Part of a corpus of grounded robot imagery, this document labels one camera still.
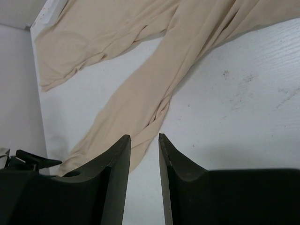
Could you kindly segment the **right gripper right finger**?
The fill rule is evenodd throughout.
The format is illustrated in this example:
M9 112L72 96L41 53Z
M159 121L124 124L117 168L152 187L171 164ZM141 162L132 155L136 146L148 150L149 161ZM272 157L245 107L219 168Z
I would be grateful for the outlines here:
M209 171L160 134L159 165L167 225L297 225L298 169Z

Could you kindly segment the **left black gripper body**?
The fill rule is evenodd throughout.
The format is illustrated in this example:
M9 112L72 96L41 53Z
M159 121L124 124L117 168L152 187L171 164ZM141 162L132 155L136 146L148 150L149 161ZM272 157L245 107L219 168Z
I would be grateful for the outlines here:
M14 156L9 157L4 169L18 171L35 171L60 165L62 162L55 159L47 159L38 155L17 150Z

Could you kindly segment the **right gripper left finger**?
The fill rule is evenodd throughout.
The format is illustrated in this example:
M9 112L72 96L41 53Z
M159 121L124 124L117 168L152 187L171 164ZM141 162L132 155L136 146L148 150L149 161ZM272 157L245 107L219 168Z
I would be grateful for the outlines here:
M120 225L123 222L131 138L63 176L0 171L3 225Z

